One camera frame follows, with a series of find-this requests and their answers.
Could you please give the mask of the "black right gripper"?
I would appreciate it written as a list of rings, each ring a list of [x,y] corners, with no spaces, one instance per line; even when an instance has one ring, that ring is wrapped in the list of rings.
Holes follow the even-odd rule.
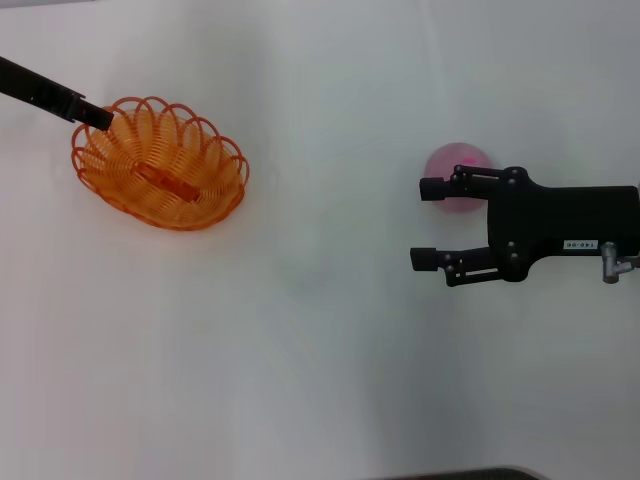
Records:
[[[521,167],[504,170],[456,165],[448,180],[425,177],[422,201],[489,200],[489,246],[469,250],[411,248],[417,272],[444,271],[449,287],[521,282],[544,258],[594,256],[603,280],[639,267],[639,190],[635,186],[544,187]]]

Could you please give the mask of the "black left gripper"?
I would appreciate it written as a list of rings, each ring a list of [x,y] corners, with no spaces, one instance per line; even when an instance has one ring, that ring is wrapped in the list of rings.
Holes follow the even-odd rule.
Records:
[[[108,131],[114,114],[86,102],[84,96],[1,58],[1,93],[28,103],[67,121],[78,121],[100,131]]]

